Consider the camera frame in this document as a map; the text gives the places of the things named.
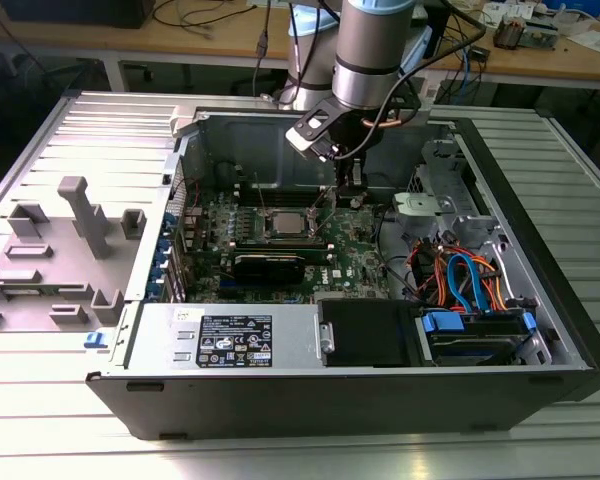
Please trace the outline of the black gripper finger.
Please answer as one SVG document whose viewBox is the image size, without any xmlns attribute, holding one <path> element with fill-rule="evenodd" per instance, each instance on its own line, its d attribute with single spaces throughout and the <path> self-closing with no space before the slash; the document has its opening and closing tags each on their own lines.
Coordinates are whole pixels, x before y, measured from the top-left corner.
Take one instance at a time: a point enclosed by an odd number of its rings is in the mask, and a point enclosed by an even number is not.
<svg viewBox="0 0 600 480">
<path fill-rule="evenodd" d="M 354 197 L 367 190 L 365 164 L 365 156 L 336 161 L 336 185 L 340 197 Z"/>
</svg>

